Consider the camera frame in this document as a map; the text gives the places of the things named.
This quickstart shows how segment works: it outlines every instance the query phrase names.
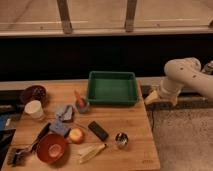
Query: dark floor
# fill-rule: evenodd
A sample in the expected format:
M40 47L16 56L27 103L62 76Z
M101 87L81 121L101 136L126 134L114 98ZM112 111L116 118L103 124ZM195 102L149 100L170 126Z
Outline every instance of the dark floor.
M161 171L213 170L213 103L201 97L147 106Z

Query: carrot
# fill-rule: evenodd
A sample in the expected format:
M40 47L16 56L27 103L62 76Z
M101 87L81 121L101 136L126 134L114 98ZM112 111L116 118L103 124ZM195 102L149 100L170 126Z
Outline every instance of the carrot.
M74 94L75 94L75 98L77 100L77 103L79 104L79 106L81 108L83 108L85 106L85 104L84 104L84 101L82 100L80 94L77 91L74 91Z

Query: small metal container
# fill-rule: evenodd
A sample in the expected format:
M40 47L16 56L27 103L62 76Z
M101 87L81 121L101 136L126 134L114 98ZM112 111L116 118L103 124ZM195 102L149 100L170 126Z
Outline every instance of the small metal container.
M120 132L116 135L115 141L116 141L117 147L122 149L127 146L129 139L127 134Z
M89 109L89 102L83 98L82 98L82 100L84 101L84 104L85 104L84 107L80 107L80 105L78 104L78 101L75 102L75 106L79 113L84 114L84 113L87 113L87 111Z

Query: wooden table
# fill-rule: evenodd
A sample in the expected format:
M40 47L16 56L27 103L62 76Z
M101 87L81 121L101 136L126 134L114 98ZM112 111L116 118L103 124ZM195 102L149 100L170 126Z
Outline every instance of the wooden table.
M74 104L74 90L81 96L86 95L87 81L73 81L72 83L48 83L43 84L48 91L48 99L44 108L46 119L43 122L32 120L23 114L11 147L25 147L33 142L38 132L47 122L54 121L55 108L61 104ZM3 164L3 171L123 171L123 170L159 170L160 163L153 141L147 113L143 100L131 107L103 107L91 106L88 114L75 113L74 122L87 127L91 121L99 123L108 133L106 140L108 147L98 156L84 164L78 164L77 150L102 142L89 130L83 129L86 139L83 144L69 143L65 155L53 165L42 163L36 155L26 158L25 166L11 167L7 165L7 157ZM74 123L68 123L71 128L78 127ZM118 132L125 132L129 137L128 148L117 149L115 136Z

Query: paper cup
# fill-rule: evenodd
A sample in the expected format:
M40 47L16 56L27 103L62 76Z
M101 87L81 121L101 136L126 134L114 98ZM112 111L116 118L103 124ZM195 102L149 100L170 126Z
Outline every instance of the paper cup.
M41 102L38 100L30 101L26 104L24 112L30 115L33 119L42 120L44 119L44 112L42 109Z

